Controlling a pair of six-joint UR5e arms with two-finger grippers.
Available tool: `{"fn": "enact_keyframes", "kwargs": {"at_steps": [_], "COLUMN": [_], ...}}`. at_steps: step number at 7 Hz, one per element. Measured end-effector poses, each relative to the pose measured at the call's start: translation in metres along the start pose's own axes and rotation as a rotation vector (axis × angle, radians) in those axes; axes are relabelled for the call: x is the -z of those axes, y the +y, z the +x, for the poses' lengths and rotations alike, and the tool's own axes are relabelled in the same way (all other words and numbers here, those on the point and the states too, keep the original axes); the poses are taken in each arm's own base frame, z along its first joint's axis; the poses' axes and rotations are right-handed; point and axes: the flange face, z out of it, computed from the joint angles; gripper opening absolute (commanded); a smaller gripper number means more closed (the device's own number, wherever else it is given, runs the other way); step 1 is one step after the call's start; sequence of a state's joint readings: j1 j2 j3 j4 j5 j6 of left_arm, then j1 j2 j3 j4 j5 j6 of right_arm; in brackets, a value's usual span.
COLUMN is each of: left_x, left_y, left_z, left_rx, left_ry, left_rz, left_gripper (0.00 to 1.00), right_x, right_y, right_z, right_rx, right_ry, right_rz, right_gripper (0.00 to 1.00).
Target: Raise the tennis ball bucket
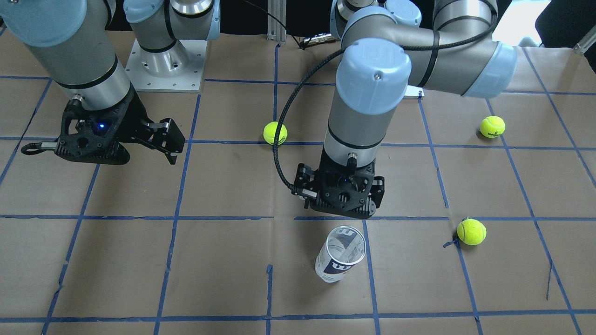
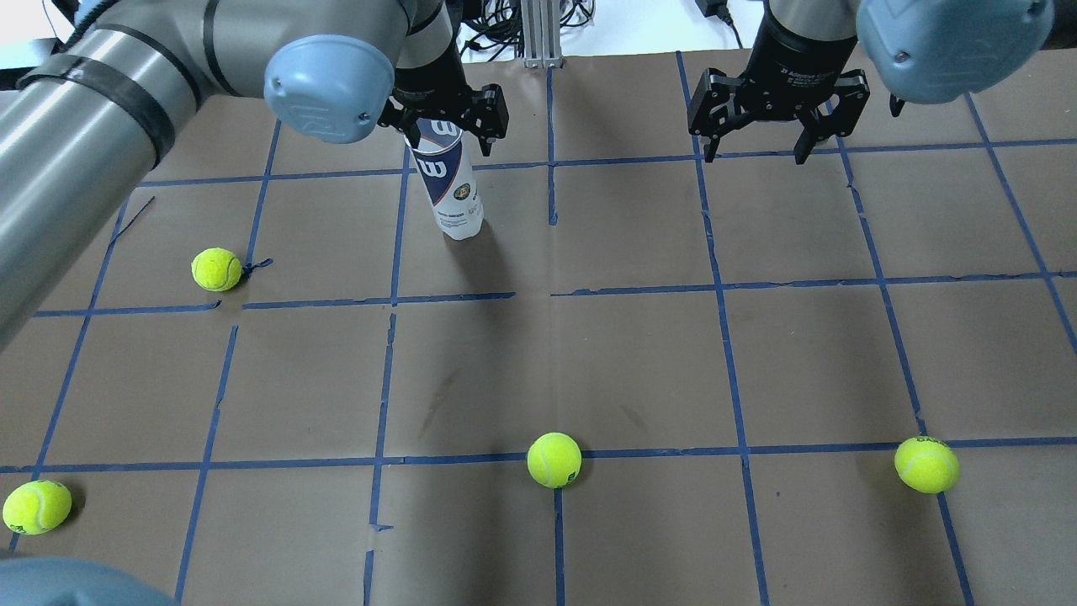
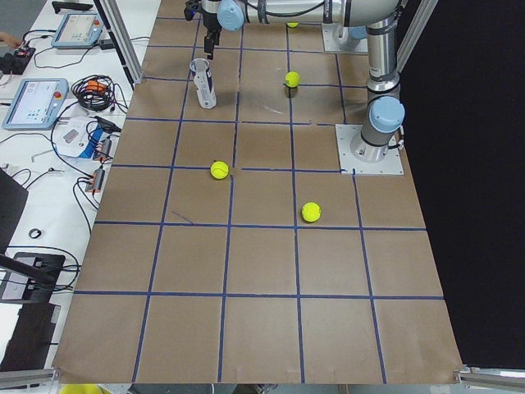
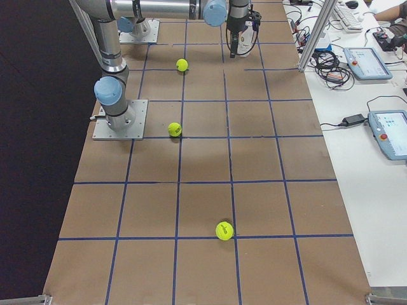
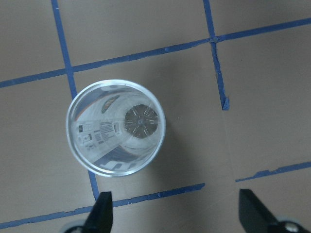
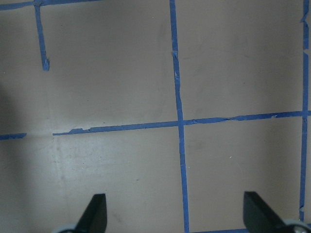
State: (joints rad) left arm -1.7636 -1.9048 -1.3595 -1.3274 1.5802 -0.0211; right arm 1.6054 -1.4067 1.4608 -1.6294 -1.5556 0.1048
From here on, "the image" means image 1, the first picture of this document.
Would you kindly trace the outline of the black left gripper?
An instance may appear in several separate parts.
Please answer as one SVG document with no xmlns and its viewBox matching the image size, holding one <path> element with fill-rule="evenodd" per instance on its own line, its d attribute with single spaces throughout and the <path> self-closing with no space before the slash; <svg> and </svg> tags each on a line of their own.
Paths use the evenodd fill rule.
<svg viewBox="0 0 596 335">
<path fill-rule="evenodd" d="M 309 182 L 309 189 L 316 193 L 316 198 L 309 200 L 310 208 L 355 219 L 374 215 L 385 195 L 385 178 L 375 174 L 375 161 L 362 167 L 356 166 L 357 162 L 349 158 L 347 165 L 340 165 L 322 153 Z"/>
</svg>

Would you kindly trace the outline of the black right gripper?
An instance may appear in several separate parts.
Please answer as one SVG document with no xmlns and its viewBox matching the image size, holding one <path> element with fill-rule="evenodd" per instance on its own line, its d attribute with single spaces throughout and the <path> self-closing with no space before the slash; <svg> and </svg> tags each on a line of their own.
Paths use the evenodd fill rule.
<svg viewBox="0 0 596 335">
<path fill-rule="evenodd" d="M 130 154 L 123 143 L 149 140 L 149 118 L 136 90 L 131 88 L 117 104 L 97 111 L 83 107 L 74 94 L 62 113 L 55 154 L 67 161 L 125 165 Z"/>
</svg>

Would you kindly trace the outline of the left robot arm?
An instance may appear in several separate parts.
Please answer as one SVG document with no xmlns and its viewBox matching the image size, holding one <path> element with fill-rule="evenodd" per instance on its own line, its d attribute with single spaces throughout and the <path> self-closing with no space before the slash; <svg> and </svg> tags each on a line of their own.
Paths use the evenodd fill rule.
<svg viewBox="0 0 596 335">
<path fill-rule="evenodd" d="M 385 180 L 375 155 L 406 88 L 493 98 L 516 68 L 513 47 L 492 39 L 495 0 L 437 0 L 432 28 L 409 0 L 335 0 L 330 30 L 342 58 L 319 168 L 300 166 L 298 192 L 315 211 L 370 218 Z"/>
</svg>

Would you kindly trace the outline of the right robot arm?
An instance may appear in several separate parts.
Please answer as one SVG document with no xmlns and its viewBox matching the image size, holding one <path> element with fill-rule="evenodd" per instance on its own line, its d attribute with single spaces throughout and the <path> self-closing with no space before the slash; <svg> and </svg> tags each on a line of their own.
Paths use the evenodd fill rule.
<svg viewBox="0 0 596 335">
<path fill-rule="evenodd" d="M 171 165 L 185 136 L 170 117 L 152 121 L 137 89 L 198 91 L 206 44 L 221 31 L 219 0 L 126 0 L 135 45 L 123 65 L 106 34 L 115 0 L 3 0 L 1 18 L 68 96 L 60 135 L 21 147 L 73 162 L 125 165 L 125 143 L 160 151 Z"/>
</svg>

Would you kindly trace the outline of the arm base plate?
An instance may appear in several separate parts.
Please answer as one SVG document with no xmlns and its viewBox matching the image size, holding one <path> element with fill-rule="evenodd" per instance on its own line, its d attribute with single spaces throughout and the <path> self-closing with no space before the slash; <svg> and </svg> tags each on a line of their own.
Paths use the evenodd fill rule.
<svg viewBox="0 0 596 335">
<path fill-rule="evenodd" d="M 205 40 L 179 40 L 168 51 L 150 53 L 135 41 L 125 70 L 139 93 L 200 93 L 208 46 Z"/>
<path fill-rule="evenodd" d="M 421 87 L 415 87 L 408 85 L 405 89 L 404 99 L 405 100 L 412 100 L 412 99 L 419 99 L 424 98 L 425 92 L 424 89 Z"/>
</svg>

